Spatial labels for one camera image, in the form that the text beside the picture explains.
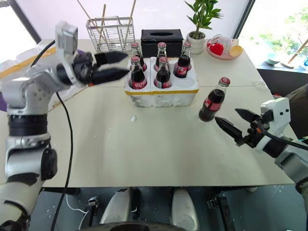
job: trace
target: black tissue box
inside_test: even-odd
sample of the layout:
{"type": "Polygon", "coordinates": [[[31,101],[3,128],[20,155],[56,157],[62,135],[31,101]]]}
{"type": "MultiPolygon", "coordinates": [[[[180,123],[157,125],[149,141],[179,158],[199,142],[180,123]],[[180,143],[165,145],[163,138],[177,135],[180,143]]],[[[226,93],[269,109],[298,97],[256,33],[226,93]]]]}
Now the black tissue box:
{"type": "Polygon", "coordinates": [[[144,58],[157,56],[157,45],[167,45],[167,57],[180,57],[183,36],[180,29],[175,30],[141,30],[141,48],[144,58]]]}

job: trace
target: white flower pot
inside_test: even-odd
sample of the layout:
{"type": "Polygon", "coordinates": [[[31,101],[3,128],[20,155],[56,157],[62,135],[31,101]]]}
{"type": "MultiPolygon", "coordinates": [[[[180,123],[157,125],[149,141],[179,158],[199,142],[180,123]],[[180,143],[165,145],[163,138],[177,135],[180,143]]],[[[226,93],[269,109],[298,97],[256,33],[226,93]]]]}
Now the white flower pot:
{"type": "Polygon", "coordinates": [[[202,38],[202,39],[194,39],[194,38],[191,38],[189,36],[190,33],[191,32],[189,32],[187,34],[186,41],[190,42],[192,44],[191,54],[200,54],[203,51],[203,49],[204,49],[206,36],[205,36],[204,33],[199,31],[199,33],[204,34],[204,38],[202,38]]]}

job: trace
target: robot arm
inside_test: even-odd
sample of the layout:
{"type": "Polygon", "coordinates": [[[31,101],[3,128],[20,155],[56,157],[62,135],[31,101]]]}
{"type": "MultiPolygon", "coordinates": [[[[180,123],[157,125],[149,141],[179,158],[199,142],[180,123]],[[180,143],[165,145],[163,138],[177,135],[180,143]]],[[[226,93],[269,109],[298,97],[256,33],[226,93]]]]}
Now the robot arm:
{"type": "Polygon", "coordinates": [[[56,27],[56,55],[60,63],[37,64],[24,76],[3,80],[2,95],[9,119],[5,175],[0,186],[0,230],[27,230],[37,196],[45,180],[57,173],[57,154],[49,147],[48,104],[55,92],[72,85],[85,87],[121,79],[129,70],[109,68],[127,54],[112,51],[76,54],[77,28],[65,22],[56,27]]]}
{"type": "Polygon", "coordinates": [[[293,141],[282,132],[290,123],[290,106],[287,98],[269,100],[261,105],[261,116],[246,110],[235,109],[250,123],[248,135],[224,118],[215,117],[220,128],[234,138],[238,146],[247,144],[275,158],[275,164],[296,183],[296,189],[305,199],[308,213],[308,145],[293,141]]]}

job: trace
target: window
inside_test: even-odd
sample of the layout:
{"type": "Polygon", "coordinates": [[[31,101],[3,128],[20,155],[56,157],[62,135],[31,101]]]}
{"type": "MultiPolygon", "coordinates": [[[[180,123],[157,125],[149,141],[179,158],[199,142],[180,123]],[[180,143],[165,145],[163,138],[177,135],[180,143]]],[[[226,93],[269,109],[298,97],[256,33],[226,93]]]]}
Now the window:
{"type": "Polygon", "coordinates": [[[0,64],[36,46],[8,1],[0,0],[0,64]]]}
{"type": "MultiPolygon", "coordinates": [[[[254,64],[269,53],[288,61],[308,39],[307,0],[256,0],[239,36],[240,43],[254,64]]],[[[308,56],[308,47],[294,59],[298,66],[308,56]]]]}

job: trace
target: yellow tape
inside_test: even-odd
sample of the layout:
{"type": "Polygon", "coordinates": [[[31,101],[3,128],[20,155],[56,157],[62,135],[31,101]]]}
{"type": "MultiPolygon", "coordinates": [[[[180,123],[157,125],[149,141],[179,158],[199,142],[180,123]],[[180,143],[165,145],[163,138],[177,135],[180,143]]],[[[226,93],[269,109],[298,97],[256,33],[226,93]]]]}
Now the yellow tape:
{"type": "MultiPolygon", "coordinates": [[[[52,48],[48,49],[47,51],[45,51],[45,53],[42,55],[42,57],[46,57],[46,56],[51,55],[55,52],[56,52],[56,48],[52,47],[52,48]]],[[[25,66],[30,65],[35,60],[35,58],[36,58],[36,56],[33,56],[33,57],[31,57],[27,60],[24,60],[23,62],[15,65],[15,66],[10,67],[9,69],[6,69],[5,71],[0,72],[0,78],[6,77],[7,75],[9,75],[9,74],[11,74],[15,71],[19,71],[22,68],[24,68],[25,66]]]]}
{"type": "Polygon", "coordinates": [[[197,93],[199,89],[196,90],[171,90],[171,91],[146,91],[146,92],[130,92],[125,91],[126,95],[161,95],[161,94],[193,94],[197,93]]]}

